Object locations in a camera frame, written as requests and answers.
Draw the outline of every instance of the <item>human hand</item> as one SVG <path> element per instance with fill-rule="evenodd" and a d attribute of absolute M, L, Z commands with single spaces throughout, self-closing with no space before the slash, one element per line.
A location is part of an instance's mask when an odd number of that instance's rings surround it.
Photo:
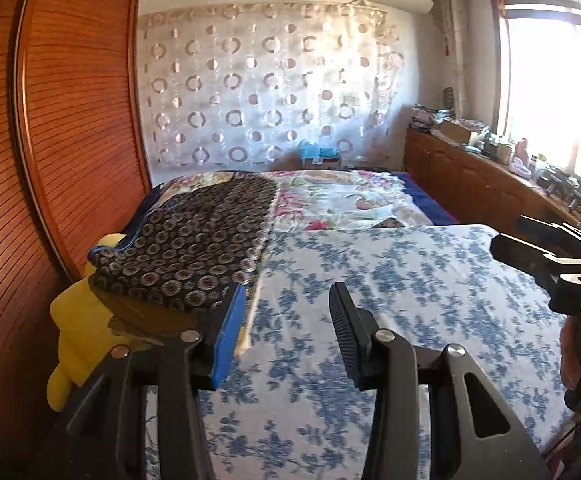
<path fill-rule="evenodd" d="M 579 358 L 574 351 L 574 335 L 577 329 L 577 318 L 568 316 L 561 333 L 561 382 L 569 390 L 574 390 L 581 378 Z"/>

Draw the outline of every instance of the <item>wall covering with circles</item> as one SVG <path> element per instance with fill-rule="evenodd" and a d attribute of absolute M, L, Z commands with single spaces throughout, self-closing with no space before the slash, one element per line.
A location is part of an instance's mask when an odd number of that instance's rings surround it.
<path fill-rule="evenodd" d="M 283 169 L 304 139 L 339 149 L 344 163 L 364 161 L 385 139 L 402 67 L 397 31 L 375 7 L 231 4 L 139 16 L 151 170 Z"/>

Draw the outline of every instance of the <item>blue floral bedsheet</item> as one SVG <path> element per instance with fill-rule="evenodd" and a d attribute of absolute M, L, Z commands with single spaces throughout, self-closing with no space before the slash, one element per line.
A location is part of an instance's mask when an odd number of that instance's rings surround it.
<path fill-rule="evenodd" d="M 253 347 L 220 390 L 202 396 L 218 479 L 361 476 L 374 392 L 346 377 L 328 309 L 336 281 L 412 343 L 464 345 L 545 444 L 570 413 L 559 379 L 563 316 L 531 277 L 493 260 L 495 234 L 485 226 L 274 234 Z M 421 398 L 424 405 L 425 391 Z M 149 391 L 149 478 L 158 477 L 156 399 Z M 427 478 L 425 410 L 419 434 L 419 476 Z"/>

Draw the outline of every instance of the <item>yellow plush toy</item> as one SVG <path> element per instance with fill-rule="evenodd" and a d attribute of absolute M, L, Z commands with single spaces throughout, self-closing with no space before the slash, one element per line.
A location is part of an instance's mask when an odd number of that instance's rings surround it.
<path fill-rule="evenodd" d="M 112 234 L 98 245 L 114 247 L 124 235 Z M 71 285 L 50 304 L 50 316 L 59 328 L 59 364 L 48 379 L 46 396 L 53 410 L 66 405 L 73 384 L 82 386 L 113 346 L 129 344 L 126 336 L 115 336 L 108 328 L 112 313 L 88 286 L 94 267 L 86 263 L 84 278 Z"/>

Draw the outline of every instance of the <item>colorful floral sheet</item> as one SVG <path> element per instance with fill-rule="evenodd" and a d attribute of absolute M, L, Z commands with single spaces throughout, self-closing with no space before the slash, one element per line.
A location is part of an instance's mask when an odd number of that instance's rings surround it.
<path fill-rule="evenodd" d="M 548 309 L 547 294 L 531 277 L 493 260 L 494 235 L 486 226 L 463 225 L 274 234 L 253 346 L 218 391 L 202 395 L 217 478 L 360 477 L 374 392 L 357 391 L 346 377 L 328 308 L 337 281 L 380 326 L 413 344 L 462 344 L 544 445 L 570 413 L 559 379 L 563 316 Z M 148 478 L 158 471 L 156 405 L 152 389 Z M 419 478 L 428 478 L 425 413 L 419 437 Z"/>
<path fill-rule="evenodd" d="M 155 206 L 175 194 L 211 186 L 234 177 L 233 171 L 183 176 L 164 186 Z M 404 192 L 398 176 L 372 171 L 270 171 L 280 184 L 275 231 L 369 229 L 392 219 L 390 226 L 431 225 Z"/>

